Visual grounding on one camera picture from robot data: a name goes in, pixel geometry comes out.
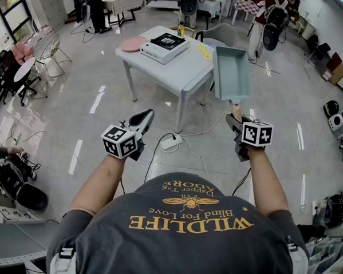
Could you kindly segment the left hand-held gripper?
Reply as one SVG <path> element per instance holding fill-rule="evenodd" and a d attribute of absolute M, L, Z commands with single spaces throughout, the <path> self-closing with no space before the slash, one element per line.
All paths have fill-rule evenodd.
<path fill-rule="evenodd" d="M 109 125 L 101 135 L 106 152 L 121 160 L 130 157 L 137 161 L 144 151 L 143 134 L 154 117 L 154 110 L 149 108 L 132 114 L 118 125 Z"/>

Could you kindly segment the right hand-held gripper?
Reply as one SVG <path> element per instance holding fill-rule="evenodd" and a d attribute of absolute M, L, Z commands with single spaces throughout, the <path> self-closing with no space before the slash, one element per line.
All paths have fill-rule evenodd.
<path fill-rule="evenodd" d="M 249 160 L 247 146 L 262 148 L 271 145 L 274 125 L 254 121 L 253 119 L 242 116 L 242 124 L 234 115 L 226 114 L 226 122 L 231 130 L 236 134 L 234 141 L 235 152 L 239 159 L 244 162 Z"/>

